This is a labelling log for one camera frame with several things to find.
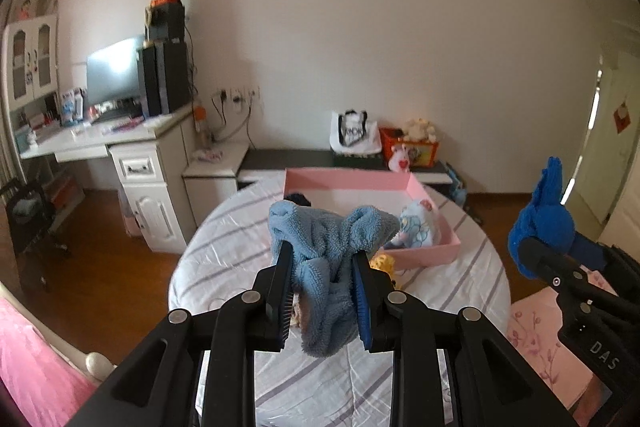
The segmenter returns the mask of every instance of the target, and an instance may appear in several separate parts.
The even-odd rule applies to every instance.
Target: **metal screw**
[[[391,292],[386,298],[391,304],[402,304],[406,302],[406,295],[402,292]]]
[[[189,315],[184,310],[174,310],[169,313],[169,322],[171,324],[182,324]]]
[[[462,316],[466,318],[466,320],[471,322],[478,322],[482,318],[482,314],[480,310],[477,308],[469,307],[462,310]]]
[[[247,290],[242,294],[242,302],[246,302],[247,304],[253,304],[260,300],[260,292],[256,290]]]

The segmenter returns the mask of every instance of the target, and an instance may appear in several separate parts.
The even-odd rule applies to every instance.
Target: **door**
[[[618,68],[605,69],[600,81],[598,113],[574,189],[600,223],[604,223],[610,213],[633,158],[640,119],[638,78],[640,60],[621,53]],[[631,125],[618,133],[613,114],[623,102],[628,108]]]
[[[616,245],[640,262],[640,153],[631,165],[625,188],[599,238],[605,245]]]
[[[15,110],[33,100],[33,57],[28,22],[6,27],[2,49],[4,93],[9,110]]]
[[[182,236],[166,185],[123,186],[148,247],[153,251],[184,252],[187,243]]]
[[[56,79],[56,17],[38,17],[32,22],[33,97],[39,98],[58,89]]]

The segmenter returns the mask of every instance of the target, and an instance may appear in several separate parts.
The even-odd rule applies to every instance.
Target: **white tote bag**
[[[378,122],[368,120],[366,111],[334,111],[329,144],[339,154],[378,154],[382,151]]]

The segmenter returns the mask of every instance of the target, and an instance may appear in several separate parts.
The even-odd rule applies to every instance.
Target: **white bedsheet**
[[[220,204],[203,222],[175,269],[169,309],[192,314],[222,306],[249,289],[258,270],[271,264],[268,210],[282,199],[282,174],[251,185]],[[453,263],[400,273],[402,289],[427,306],[457,313],[481,310],[503,333],[511,297],[504,266],[484,232],[459,207],[428,188],[431,198],[456,230],[462,247]],[[452,419],[444,356],[443,398]],[[202,412],[206,367],[200,375],[196,407]],[[280,353],[255,353],[255,406],[260,426],[387,426],[391,402],[392,355],[364,351],[356,339],[328,359],[314,359],[300,347],[292,328]]]

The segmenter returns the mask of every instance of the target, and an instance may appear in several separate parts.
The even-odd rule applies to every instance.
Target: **blue towel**
[[[293,247],[293,291],[305,296],[308,313],[302,349],[313,357],[330,357],[358,334],[351,257],[359,250],[376,253],[400,229],[398,218],[373,206],[341,217],[278,201],[269,211],[269,229],[274,263],[283,241]]]
[[[509,233],[509,252],[525,277],[535,279],[536,274],[519,260],[518,246],[525,237],[537,237],[558,253],[566,254],[574,243],[575,225],[569,211],[560,204],[562,199],[562,163],[549,158],[542,178],[531,195],[530,203],[518,216]]]

